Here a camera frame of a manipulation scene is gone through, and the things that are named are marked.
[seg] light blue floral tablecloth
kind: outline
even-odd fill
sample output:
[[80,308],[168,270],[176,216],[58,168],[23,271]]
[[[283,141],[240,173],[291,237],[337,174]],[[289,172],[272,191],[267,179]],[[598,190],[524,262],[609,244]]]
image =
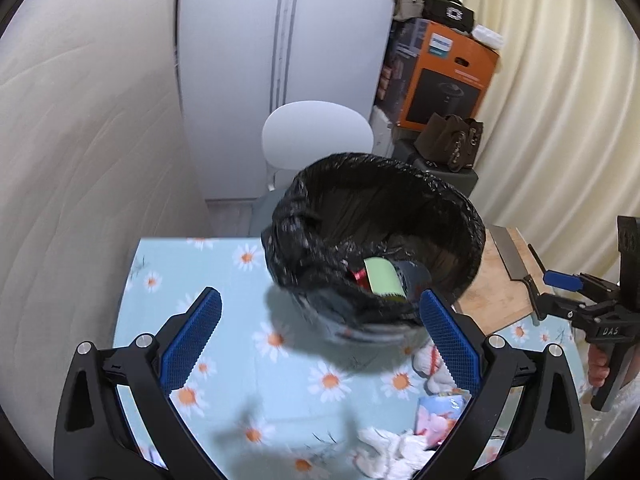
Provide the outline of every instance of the light blue floral tablecloth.
[[[156,333],[187,310],[205,286],[222,295],[222,319],[174,405],[230,480],[356,480],[359,429],[401,433],[414,426],[424,379],[411,354],[423,340],[393,348],[320,340],[290,296],[275,286],[258,238],[145,238],[118,315],[114,346]],[[500,332],[512,346],[558,342],[578,389],[584,375],[567,322],[529,318]],[[130,391],[119,387],[145,457],[159,463]]]

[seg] cutting board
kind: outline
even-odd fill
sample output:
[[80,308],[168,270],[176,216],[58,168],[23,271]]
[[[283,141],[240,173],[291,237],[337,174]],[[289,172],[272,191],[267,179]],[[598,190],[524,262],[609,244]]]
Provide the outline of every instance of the cutting board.
[[[542,271],[520,232],[515,228],[508,231],[540,294],[551,292],[543,283]],[[471,286],[458,300],[456,310],[471,316],[486,335],[497,332],[533,312],[527,287],[522,282],[510,280],[488,230],[478,273]]]

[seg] wooden floor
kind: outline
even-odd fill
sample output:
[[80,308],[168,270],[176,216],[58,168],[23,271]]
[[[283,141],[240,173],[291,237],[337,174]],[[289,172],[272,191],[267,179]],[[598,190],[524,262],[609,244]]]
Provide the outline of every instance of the wooden floor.
[[207,200],[216,238],[247,237],[252,200]]

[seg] knife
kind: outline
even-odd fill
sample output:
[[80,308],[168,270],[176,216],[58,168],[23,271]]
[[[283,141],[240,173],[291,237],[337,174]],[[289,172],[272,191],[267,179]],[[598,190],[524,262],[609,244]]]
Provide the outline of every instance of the knife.
[[534,326],[539,326],[540,313],[538,311],[537,300],[540,293],[538,291],[538,288],[536,287],[536,282],[533,281],[531,273],[527,270],[527,267],[520,257],[520,253],[518,252],[516,244],[513,243],[513,239],[511,238],[509,231],[507,231],[505,227],[491,225],[489,226],[489,232],[494,239],[495,246],[497,247],[498,253],[502,258],[504,267],[509,273],[511,281],[522,282],[526,285],[527,292],[529,293],[529,301],[531,302],[531,306],[533,307],[533,314],[531,314],[531,319]]

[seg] handbag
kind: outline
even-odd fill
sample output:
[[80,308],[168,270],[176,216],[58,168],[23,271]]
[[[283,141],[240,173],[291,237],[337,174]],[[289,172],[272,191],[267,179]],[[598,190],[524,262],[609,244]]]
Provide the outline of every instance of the handbag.
[[421,18],[424,0],[396,0],[394,20],[405,22],[411,18]]
[[474,12],[460,0],[424,0],[422,17],[462,32],[471,33],[474,28]]
[[425,160],[446,165],[457,173],[473,167],[483,129],[483,124],[473,119],[433,114],[414,146]]

